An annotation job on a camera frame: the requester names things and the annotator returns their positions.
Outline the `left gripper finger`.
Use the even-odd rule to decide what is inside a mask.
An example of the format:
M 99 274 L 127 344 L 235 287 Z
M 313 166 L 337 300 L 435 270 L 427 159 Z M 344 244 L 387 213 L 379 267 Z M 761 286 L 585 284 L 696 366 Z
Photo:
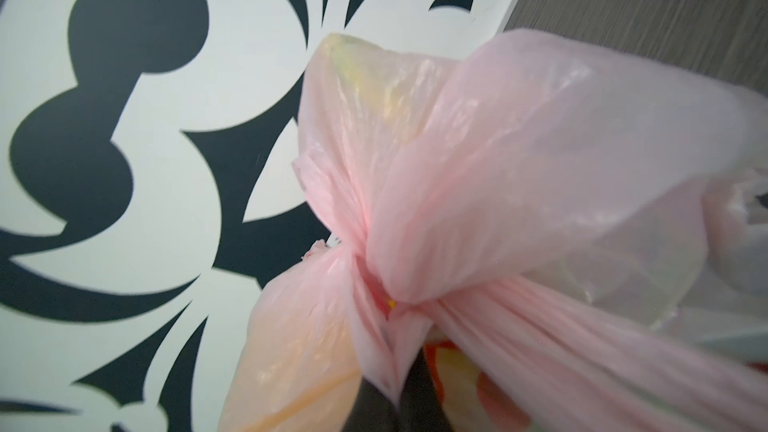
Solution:
M 420 351 L 408 373 L 398 402 L 390 401 L 363 378 L 342 432 L 452 432 Z

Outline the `pink knotted plastic bag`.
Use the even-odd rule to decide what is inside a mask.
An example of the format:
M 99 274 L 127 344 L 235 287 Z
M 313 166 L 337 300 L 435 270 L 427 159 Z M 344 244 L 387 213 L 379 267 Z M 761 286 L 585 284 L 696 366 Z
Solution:
M 763 431 L 767 99 L 514 30 L 463 60 L 345 35 L 294 168 L 336 236 L 262 291 L 222 431 L 341 431 L 423 351 L 453 430 Z

